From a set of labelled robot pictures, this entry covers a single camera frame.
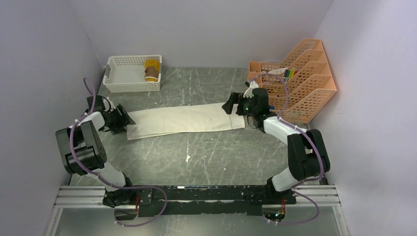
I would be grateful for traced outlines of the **white towel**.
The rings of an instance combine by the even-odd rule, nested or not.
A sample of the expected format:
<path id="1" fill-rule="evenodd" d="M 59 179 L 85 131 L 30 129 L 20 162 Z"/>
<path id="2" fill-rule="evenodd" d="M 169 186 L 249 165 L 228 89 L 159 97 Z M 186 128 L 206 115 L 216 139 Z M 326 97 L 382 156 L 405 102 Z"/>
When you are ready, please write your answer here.
<path id="1" fill-rule="evenodd" d="M 245 127 L 243 116 L 236 114 L 237 105 L 230 115 L 222 103 L 193 106 L 163 107 L 128 113 L 135 122 L 128 125 L 127 139 L 137 140 L 177 133 L 217 132 Z"/>

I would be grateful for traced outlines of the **yellow brown bear towel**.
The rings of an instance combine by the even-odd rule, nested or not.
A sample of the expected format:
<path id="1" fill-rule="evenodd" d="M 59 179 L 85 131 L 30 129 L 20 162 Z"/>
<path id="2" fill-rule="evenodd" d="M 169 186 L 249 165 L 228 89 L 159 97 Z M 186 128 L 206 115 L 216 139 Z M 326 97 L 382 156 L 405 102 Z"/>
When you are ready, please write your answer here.
<path id="1" fill-rule="evenodd" d="M 158 59 L 148 59 L 144 63 L 145 81 L 158 82 L 160 72 L 160 62 Z"/>

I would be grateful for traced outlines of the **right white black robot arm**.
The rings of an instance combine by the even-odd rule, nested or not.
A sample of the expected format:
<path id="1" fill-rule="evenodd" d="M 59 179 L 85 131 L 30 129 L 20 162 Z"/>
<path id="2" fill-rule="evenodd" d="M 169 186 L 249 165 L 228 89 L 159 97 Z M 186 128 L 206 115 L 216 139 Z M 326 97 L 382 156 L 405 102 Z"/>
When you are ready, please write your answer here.
<path id="1" fill-rule="evenodd" d="M 253 89 L 249 97 L 232 92 L 222 109 L 228 115 L 235 113 L 251 117 L 256 129 L 286 144 L 288 167 L 267 180 L 265 196 L 270 203 L 278 203 L 285 191 L 304 181 L 320 180 L 330 170 L 321 132 L 299 128 L 270 111 L 268 93 L 264 88 Z"/>

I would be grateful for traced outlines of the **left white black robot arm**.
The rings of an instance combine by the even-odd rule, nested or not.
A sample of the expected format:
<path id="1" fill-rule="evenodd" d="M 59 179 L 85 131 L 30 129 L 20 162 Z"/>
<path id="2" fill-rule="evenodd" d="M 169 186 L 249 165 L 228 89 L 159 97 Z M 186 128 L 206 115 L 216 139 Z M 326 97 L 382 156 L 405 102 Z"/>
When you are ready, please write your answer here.
<path id="1" fill-rule="evenodd" d="M 114 105 L 109 98 L 90 96 L 87 101 L 89 107 L 81 122 L 55 132 L 63 166 L 69 174 L 100 181 L 105 186 L 103 205 L 128 205 L 137 200 L 136 190 L 130 179 L 107 161 L 98 133 L 122 133 L 135 122 L 121 104 Z"/>

